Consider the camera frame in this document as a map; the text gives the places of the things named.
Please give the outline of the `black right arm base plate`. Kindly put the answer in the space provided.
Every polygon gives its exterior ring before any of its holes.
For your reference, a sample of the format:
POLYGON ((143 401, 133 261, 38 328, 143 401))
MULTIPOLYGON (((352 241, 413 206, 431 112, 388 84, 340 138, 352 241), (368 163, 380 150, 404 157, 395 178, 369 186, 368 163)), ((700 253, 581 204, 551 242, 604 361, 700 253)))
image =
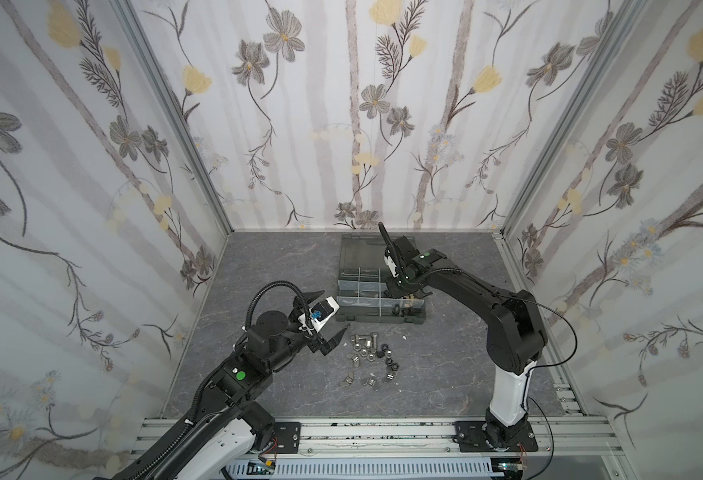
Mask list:
POLYGON ((453 442, 459 445, 461 453, 539 451, 537 438, 527 421, 521 421, 511 427, 497 421, 457 421, 453 442))

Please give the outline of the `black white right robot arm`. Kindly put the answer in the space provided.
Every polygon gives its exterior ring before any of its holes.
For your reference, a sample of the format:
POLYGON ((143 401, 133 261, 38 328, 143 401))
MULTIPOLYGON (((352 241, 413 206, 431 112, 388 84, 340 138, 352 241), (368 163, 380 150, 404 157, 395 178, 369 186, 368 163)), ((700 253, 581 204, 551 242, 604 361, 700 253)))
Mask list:
POLYGON ((507 451, 529 438, 529 376, 547 346, 547 332, 533 294, 495 287, 457 266, 435 249, 421 252, 405 236, 391 238, 377 224, 385 242, 385 280, 393 298, 431 287, 469 308, 487 325, 487 355, 495 364, 493 398, 485 412, 479 440, 489 451, 507 451))

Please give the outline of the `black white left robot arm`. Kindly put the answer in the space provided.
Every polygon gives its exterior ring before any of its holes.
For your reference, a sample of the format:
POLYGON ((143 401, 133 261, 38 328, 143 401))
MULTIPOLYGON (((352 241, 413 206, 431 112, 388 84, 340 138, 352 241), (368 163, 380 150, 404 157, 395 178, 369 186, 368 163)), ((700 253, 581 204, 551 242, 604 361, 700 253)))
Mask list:
POLYGON ((307 313, 271 310, 247 317, 243 337, 199 385, 187 413, 116 479, 211 479, 233 460, 274 440, 275 418, 257 404, 302 349, 325 355, 345 335, 326 339, 322 329, 339 312, 328 297, 307 313))

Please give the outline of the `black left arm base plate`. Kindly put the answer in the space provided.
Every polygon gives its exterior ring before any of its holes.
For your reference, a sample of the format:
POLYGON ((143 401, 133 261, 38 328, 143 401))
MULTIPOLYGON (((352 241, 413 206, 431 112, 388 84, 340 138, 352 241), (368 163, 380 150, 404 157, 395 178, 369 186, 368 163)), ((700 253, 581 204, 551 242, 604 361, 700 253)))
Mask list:
POLYGON ((298 454, 302 438, 301 422, 277 422, 274 425, 268 453, 298 454))

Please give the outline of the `black nut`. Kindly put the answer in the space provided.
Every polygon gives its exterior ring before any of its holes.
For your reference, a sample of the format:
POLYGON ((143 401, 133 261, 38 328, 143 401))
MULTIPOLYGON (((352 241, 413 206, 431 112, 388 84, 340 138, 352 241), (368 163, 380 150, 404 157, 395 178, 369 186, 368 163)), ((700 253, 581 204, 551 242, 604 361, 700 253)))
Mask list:
POLYGON ((387 358, 385 360, 385 365, 387 365, 387 368, 391 371, 397 371, 399 370, 399 363, 395 362, 393 358, 387 358))

